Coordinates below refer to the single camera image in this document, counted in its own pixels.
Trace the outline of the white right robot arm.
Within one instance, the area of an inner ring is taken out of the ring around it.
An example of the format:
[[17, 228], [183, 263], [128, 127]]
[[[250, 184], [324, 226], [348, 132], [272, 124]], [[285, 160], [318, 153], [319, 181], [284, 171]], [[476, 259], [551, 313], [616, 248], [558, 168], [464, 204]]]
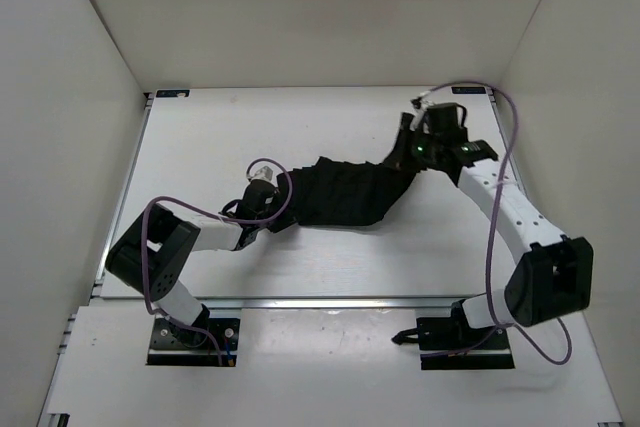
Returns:
[[515, 268], [505, 287], [461, 303], [449, 338], [471, 347], [496, 324], [531, 327], [585, 310], [591, 300], [594, 251], [547, 220], [508, 179], [502, 157], [484, 140], [472, 141], [467, 110], [442, 103], [402, 113], [386, 165], [400, 171], [446, 174], [486, 217], [511, 253]]

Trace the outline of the black pleated skirt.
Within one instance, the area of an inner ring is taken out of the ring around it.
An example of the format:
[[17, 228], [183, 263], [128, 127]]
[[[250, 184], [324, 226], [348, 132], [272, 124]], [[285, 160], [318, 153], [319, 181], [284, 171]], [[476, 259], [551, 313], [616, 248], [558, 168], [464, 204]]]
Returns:
[[309, 167], [277, 177], [275, 207], [287, 208], [268, 227], [272, 233], [304, 227], [367, 227], [381, 221], [413, 183], [415, 171], [385, 164], [350, 163], [320, 157]]

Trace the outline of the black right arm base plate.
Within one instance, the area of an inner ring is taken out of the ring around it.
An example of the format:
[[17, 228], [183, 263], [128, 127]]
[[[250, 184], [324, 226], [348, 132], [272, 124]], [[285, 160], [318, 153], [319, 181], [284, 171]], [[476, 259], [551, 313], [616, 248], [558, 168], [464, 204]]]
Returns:
[[509, 339], [495, 325], [474, 329], [457, 300], [448, 316], [416, 318], [416, 326], [391, 338], [396, 345], [417, 345], [423, 371], [511, 370], [515, 368]]

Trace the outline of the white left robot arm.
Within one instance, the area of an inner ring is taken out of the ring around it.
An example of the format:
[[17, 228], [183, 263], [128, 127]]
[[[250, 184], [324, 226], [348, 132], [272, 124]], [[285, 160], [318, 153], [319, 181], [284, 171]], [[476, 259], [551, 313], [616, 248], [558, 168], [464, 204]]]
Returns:
[[290, 180], [276, 184], [252, 179], [243, 197], [212, 217], [193, 211], [179, 217], [157, 202], [144, 210], [111, 247], [107, 272], [143, 296], [149, 309], [163, 316], [168, 330], [188, 349], [212, 340], [208, 309], [179, 281], [189, 256], [198, 251], [241, 251], [258, 234], [285, 217], [291, 201]]

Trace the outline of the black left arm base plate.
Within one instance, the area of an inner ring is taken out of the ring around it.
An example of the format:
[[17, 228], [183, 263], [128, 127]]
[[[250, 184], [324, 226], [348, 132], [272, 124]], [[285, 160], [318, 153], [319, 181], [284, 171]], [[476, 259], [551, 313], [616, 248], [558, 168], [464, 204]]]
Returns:
[[176, 327], [167, 319], [156, 316], [151, 331], [146, 364], [149, 366], [221, 367], [237, 365], [241, 319], [220, 317], [208, 319], [206, 329], [210, 337]]

